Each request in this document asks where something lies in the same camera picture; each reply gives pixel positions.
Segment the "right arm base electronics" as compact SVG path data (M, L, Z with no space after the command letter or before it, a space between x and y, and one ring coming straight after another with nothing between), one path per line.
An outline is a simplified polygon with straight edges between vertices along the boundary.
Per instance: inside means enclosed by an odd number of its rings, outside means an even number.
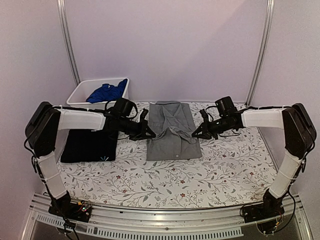
M267 210L264 204L245 204L239 210L239 215L245 223L256 222L258 231L263 235L273 235L283 220L285 210L282 205L276 209Z

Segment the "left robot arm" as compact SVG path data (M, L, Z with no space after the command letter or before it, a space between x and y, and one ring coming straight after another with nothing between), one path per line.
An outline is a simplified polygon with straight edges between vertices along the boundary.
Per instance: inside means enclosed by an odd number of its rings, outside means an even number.
M93 148L99 162L114 160L113 151L117 145L119 132L131 141L147 140L156 137L146 120L147 109L139 114L139 120L130 116L137 105L125 98L119 98L111 107L91 109L80 107L54 106L43 101L25 128L24 147L31 152L32 165L40 176L51 198L51 204L63 216L74 213L74 205L66 190L57 168L55 156L56 139L61 130L84 130L100 133Z

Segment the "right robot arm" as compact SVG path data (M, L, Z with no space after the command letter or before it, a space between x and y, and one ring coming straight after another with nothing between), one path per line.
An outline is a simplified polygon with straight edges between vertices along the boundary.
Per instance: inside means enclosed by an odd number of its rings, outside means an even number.
M248 107L242 110L224 103L217 103L216 107L220 118L214 121L209 120L206 110L200 111L203 122L192 133L194 138L217 139L218 135L225 131L251 127L278 128L284 131L283 161L258 208L262 218L269 218L278 210L299 173L305 170L307 155L315 147L317 131L301 103L280 107Z

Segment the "black t-shirt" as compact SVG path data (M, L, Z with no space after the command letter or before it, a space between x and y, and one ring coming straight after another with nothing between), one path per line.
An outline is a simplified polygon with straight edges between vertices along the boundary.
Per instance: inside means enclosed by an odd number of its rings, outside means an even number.
M60 162L72 164L114 161L118 136L118 131L71 129Z

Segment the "grey garment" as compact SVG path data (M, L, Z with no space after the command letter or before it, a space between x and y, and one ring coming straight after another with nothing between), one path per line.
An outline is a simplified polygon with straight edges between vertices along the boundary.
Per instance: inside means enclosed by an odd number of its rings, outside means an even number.
M177 161L202 157L190 105L158 101L149 105L148 126L155 138L147 141L147 161Z

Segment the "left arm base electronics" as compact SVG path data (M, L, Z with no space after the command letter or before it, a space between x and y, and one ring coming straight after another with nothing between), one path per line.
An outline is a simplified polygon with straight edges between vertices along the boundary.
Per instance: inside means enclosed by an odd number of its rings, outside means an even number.
M92 205L84 200L77 203L69 200L52 200L48 212L52 215L65 217L69 220L88 223L91 218Z

